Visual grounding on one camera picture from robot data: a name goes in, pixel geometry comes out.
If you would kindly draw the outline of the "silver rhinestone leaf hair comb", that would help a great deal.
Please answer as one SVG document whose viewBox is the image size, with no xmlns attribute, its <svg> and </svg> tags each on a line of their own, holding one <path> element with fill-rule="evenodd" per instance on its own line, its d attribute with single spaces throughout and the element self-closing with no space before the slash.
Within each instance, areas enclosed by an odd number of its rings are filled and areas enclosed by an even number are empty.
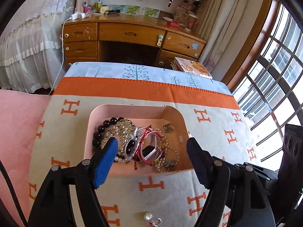
<svg viewBox="0 0 303 227">
<path fill-rule="evenodd" d="M 104 148 L 111 137 L 117 137 L 119 139 L 118 155 L 124 157 L 126 155 L 126 147 L 133 138 L 134 130 L 135 126 L 129 119 L 121 119 L 116 124 L 111 124 L 102 133 L 100 148 Z"/>
</svg>

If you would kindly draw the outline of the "small green flower brooch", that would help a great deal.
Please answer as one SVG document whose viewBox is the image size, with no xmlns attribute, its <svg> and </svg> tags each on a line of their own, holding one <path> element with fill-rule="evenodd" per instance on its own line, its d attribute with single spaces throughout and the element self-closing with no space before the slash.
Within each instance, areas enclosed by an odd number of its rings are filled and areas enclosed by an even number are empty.
<svg viewBox="0 0 303 227">
<path fill-rule="evenodd" d="M 173 127 L 173 125 L 171 123 L 164 124 L 163 125 L 163 129 L 164 129 L 165 133 L 172 133 L 172 132 L 174 132 L 174 127 Z"/>
</svg>

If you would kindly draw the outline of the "flower brooch bottom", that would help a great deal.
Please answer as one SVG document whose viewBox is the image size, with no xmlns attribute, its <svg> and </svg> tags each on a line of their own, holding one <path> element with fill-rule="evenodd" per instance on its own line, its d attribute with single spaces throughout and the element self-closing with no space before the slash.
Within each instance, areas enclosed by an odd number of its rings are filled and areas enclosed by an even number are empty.
<svg viewBox="0 0 303 227">
<path fill-rule="evenodd" d="M 175 160 L 169 160 L 169 161 L 166 161 L 164 163 L 164 168 L 167 171 L 174 171 L 175 167 L 176 167 L 176 161 Z"/>
</svg>

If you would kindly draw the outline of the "pearl safety pin brooch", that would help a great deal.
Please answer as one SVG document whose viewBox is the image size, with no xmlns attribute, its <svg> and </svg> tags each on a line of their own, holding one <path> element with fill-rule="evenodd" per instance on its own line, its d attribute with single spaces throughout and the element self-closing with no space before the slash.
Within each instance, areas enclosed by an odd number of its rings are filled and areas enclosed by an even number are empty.
<svg viewBox="0 0 303 227">
<path fill-rule="evenodd" d="M 160 218 L 152 219 L 149 224 L 152 227 L 162 227 L 162 220 Z"/>
</svg>

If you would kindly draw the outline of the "round pearl earring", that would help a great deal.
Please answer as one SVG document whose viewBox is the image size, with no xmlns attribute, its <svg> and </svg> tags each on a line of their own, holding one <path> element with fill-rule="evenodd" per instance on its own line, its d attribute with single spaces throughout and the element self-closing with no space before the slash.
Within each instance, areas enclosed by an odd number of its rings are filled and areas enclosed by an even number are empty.
<svg viewBox="0 0 303 227">
<path fill-rule="evenodd" d="M 143 218 L 145 221 L 151 222 L 154 219 L 154 214 L 152 212 L 147 212 L 144 214 Z"/>
</svg>

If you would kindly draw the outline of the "orange H pattern blanket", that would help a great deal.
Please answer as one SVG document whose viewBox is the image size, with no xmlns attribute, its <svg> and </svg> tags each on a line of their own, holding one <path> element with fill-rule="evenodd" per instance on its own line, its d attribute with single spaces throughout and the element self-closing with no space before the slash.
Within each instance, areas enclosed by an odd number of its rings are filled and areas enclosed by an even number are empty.
<svg viewBox="0 0 303 227">
<path fill-rule="evenodd" d="M 110 226 L 193 226 L 207 189 L 194 173 L 186 141 L 230 163 L 258 163 L 250 122 L 233 96 L 134 79 L 64 77 L 43 115 L 31 155 L 29 201 L 50 168 L 91 158 L 110 137 L 119 150 L 96 193 Z"/>
</svg>

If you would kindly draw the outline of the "window with dark grille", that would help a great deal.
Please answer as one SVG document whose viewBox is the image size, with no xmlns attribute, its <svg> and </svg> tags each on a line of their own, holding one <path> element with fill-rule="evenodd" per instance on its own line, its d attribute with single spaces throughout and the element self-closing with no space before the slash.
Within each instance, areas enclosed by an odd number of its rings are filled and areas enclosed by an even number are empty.
<svg viewBox="0 0 303 227">
<path fill-rule="evenodd" d="M 246 58 L 248 69 L 233 96 L 253 134 L 249 151 L 277 171 L 286 124 L 302 125 L 302 31 L 279 0 L 272 0 L 263 28 Z"/>
</svg>

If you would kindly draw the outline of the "pink bed cover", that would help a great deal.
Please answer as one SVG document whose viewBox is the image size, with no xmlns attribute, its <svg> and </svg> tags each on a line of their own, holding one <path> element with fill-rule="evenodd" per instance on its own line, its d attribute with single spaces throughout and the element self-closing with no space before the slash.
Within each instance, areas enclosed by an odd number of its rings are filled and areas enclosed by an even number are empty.
<svg viewBox="0 0 303 227">
<path fill-rule="evenodd" d="M 48 103 L 47 95 L 1 90 L 1 161 L 26 218 L 31 152 Z"/>
</svg>

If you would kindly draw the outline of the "orange cover book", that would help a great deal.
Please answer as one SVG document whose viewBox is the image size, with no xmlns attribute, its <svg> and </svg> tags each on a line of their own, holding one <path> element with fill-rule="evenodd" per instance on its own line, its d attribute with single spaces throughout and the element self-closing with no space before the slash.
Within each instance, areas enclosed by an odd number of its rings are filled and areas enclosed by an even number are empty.
<svg viewBox="0 0 303 227">
<path fill-rule="evenodd" d="M 180 70 L 184 73 L 205 77 L 207 79 L 213 78 L 206 67 L 196 61 L 184 58 L 174 58 L 173 63 L 177 70 Z"/>
</svg>

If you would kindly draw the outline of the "white lace covered piano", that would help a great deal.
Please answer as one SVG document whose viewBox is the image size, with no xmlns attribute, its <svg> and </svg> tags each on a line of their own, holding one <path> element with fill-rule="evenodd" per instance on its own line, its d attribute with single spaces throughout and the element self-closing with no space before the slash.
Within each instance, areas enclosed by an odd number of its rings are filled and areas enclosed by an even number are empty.
<svg viewBox="0 0 303 227">
<path fill-rule="evenodd" d="M 33 93 L 64 76 L 62 24 L 75 0 L 26 0 L 1 34 L 1 89 Z"/>
</svg>

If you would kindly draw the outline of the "beige curtain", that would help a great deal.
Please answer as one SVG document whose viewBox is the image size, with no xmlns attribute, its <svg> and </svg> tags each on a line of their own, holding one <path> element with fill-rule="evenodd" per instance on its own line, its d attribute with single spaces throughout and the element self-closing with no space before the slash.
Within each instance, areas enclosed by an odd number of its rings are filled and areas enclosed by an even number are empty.
<svg viewBox="0 0 303 227">
<path fill-rule="evenodd" d="M 241 20 L 248 0 L 211 0 L 198 34 L 207 41 L 199 62 L 209 72 L 221 59 Z"/>
</svg>

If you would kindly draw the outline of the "wooden desk with drawers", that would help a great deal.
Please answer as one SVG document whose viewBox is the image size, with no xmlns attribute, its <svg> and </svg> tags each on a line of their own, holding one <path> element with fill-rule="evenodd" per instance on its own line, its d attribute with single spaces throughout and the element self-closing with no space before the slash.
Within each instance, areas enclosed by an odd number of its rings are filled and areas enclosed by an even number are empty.
<svg viewBox="0 0 303 227">
<path fill-rule="evenodd" d="M 98 61 L 171 68 L 174 58 L 197 61 L 206 41 L 184 28 L 143 15 L 93 15 L 67 22 L 63 30 L 65 68 Z"/>
</svg>

